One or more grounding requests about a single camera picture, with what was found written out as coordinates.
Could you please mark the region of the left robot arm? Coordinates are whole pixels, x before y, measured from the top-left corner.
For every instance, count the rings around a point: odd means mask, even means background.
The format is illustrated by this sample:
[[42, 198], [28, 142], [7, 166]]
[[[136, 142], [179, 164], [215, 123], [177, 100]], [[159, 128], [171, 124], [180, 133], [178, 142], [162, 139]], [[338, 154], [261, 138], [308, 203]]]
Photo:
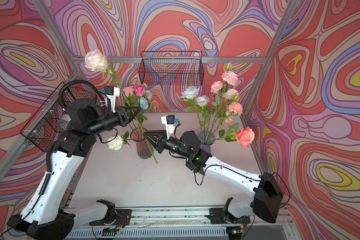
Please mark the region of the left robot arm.
[[67, 105], [65, 92], [76, 84], [89, 86], [107, 107], [111, 104], [85, 80], [74, 80], [60, 89], [59, 103], [70, 117], [68, 128], [47, 150], [47, 170], [32, 199], [21, 213], [11, 216], [7, 222], [10, 229], [36, 240], [63, 240], [73, 229], [97, 221], [112, 225], [118, 216], [115, 204], [106, 200], [70, 210], [62, 209], [60, 204], [74, 173], [100, 133], [127, 126], [142, 109], [119, 107], [115, 112], [104, 111], [93, 98], [75, 99]]

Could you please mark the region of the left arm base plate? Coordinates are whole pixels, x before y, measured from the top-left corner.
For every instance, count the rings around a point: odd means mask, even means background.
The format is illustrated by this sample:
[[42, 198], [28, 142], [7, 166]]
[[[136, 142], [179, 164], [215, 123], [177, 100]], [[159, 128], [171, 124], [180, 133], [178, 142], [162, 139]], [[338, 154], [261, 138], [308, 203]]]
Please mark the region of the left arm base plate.
[[125, 227], [130, 224], [132, 210], [131, 209], [116, 209], [115, 214], [111, 217], [105, 217], [102, 220], [93, 221], [89, 223], [90, 226], [116, 226]]

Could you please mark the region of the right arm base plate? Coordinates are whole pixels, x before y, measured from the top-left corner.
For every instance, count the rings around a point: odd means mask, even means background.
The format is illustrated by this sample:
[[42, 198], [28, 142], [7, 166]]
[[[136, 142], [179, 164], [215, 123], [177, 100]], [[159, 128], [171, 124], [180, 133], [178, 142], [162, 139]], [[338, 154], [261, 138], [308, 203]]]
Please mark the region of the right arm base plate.
[[206, 216], [212, 224], [242, 224], [240, 218], [234, 217], [228, 210], [223, 208], [210, 208], [209, 215]]

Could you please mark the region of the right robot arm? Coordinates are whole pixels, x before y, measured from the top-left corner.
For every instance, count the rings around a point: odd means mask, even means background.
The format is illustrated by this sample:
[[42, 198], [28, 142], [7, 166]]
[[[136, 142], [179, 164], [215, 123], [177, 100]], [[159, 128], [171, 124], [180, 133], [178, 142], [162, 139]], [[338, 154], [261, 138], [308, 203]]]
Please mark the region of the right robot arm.
[[160, 154], [164, 150], [186, 160], [194, 174], [219, 179], [245, 193], [242, 202], [232, 204], [228, 198], [223, 208], [211, 208], [207, 216], [212, 224], [249, 224], [249, 216], [274, 224], [277, 221], [284, 194], [270, 173], [252, 174], [230, 166], [201, 149], [194, 131], [185, 132], [180, 139], [167, 135], [165, 130], [147, 131], [144, 137]]

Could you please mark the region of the blue white rose stem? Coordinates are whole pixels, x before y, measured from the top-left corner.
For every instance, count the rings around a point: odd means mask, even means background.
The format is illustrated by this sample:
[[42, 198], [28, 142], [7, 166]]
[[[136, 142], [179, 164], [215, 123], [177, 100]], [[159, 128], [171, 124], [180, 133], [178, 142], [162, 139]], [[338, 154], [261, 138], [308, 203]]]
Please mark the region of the blue white rose stem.
[[211, 110], [208, 103], [210, 99], [207, 96], [201, 96], [196, 98], [195, 106], [198, 113], [199, 124], [202, 131], [207, 131], [210, 120], [211, 120]]

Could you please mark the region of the light blue carnation stem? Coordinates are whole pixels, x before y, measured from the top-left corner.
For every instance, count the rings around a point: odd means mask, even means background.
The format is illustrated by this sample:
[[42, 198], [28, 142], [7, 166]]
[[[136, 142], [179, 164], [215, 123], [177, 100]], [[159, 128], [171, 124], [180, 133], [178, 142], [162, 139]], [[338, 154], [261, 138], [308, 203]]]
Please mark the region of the light blue carnation stem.
[[153, 94], [149, 90], [145, 90], [142, 97], [139, 97], [139, 106], [141, 107], [142, 111], [140, 112], [139, 118], [140, 122], [142, 123], [144, 120], [147, 120], [144, 117], [145, 112], [149, 112], [152, 109], [151, 100], [153, 98]]

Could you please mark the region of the pink carnation stem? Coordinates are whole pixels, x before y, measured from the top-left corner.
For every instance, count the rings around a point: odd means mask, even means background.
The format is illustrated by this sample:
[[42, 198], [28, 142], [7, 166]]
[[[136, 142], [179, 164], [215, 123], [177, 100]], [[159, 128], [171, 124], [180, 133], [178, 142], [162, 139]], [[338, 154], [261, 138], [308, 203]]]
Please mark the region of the pink carnation stem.
[[238, 102], [240, 100], [239, 92], [235, 89], [239, 78], [238, 75], [232, 71], [233, 64], [225, 64], [222, 73], [222, 80], [214, 82], [210, 88], [210, 92], [214, 96], [214, 101], [211, 103], [214, 114], [220, 107], [227, 102]]

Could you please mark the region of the pink grey glass vase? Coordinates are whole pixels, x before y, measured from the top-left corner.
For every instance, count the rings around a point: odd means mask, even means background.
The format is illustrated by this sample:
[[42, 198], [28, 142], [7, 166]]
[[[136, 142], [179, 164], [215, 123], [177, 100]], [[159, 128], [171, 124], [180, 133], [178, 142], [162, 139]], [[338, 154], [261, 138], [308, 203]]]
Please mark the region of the pink grey glass vase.
[[149, 159], [152, 156], [150, 147], [144, 137], [145, 128], [135, 128], [131, 132], [131, 139], [136, 143], [137, 154], [141, 159]]

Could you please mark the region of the cream white rose stem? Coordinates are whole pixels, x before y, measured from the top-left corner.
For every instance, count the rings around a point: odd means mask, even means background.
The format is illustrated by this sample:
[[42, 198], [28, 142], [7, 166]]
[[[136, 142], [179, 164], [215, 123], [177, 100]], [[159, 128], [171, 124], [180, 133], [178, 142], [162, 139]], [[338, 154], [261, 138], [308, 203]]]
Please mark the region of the cream white rose stem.
[[181, 92], [181, 98], [184, 100], [184, 102], [188, 105], [187, 108], [185, 108], [186, 113], [196, 113], [198, 117], [198, 113], [196, 110], [196, 98], [201, 97], [199, 95], [200, 88], [197, 88], [195, 86], [188, 87], [183, 92]]

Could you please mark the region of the purple glass vase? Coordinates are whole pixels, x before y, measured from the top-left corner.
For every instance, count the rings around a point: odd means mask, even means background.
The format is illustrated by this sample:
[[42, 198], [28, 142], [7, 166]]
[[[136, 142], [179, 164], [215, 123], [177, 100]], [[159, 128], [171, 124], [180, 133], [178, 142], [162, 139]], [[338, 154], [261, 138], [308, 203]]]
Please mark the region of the purple glass vase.
[[211, 153], [211, 146], [216, 141], [215, 135], [210, 131], [201, 131], [198, 133], [198, 139], [201, 141], [200, 148], [207, 153]]

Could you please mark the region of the cream blush rose stem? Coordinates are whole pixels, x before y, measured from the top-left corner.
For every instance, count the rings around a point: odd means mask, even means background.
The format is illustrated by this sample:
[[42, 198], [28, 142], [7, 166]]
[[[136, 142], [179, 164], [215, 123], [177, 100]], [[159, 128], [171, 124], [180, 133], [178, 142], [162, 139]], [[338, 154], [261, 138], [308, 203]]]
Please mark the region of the cream blush rose stem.
[[[120, 88], [120, 96], [119, 97], [123, 100], [123, 102], [124, 102], [123, 105], [125, 107], [128, 107], [125, 104], [125, 97], [124, 97], [124, 93], [123, 93], [123, 88], [125, 88], [125, 87], [123, 87], [122, 84], [120, 83], [117, 73], [112, 66], [112, 63], [108, 62], [107, 57], [103, 53], [101, 53], [100, 50], [95, 49], [93, 51], [88, 52], [85, 55], [84, 65], [91, 72], [102, 73], [103, 76], [110, 75], [115, 87]], [[138, 125], [137, 117], [135, 118], [134, 121], [132, 121], [132, 124], [134, 127], [140, 128]]]

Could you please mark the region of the pale pink rose stem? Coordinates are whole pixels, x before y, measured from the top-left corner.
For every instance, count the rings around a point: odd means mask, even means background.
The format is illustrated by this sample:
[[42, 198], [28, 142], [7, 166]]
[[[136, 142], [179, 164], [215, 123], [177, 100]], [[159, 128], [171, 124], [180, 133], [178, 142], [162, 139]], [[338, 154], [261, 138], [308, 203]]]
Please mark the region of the pale pink rose stem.
[[125, 87], [123, 88], [123, 93], [125, 97], [125, 104], [128, 107], [136, 107], [138, 105], [138, 97], [135, 94], [135, 90], [133, 87]]

